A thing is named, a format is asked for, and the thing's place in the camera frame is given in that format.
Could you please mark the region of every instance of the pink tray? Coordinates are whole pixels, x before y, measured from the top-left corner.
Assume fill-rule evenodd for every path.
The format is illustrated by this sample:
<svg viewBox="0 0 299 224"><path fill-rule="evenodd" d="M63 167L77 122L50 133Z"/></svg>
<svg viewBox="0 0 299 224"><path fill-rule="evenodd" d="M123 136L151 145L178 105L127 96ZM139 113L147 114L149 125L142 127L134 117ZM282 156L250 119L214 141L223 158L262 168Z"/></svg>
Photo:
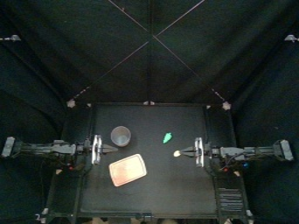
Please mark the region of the pink tray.
<svg viewBox="0 0 299 224"><path fill-rule="evenodd" d="M147 174L146 163L139 154L117 161L109 169L115 186L122 186Z"/></svg>

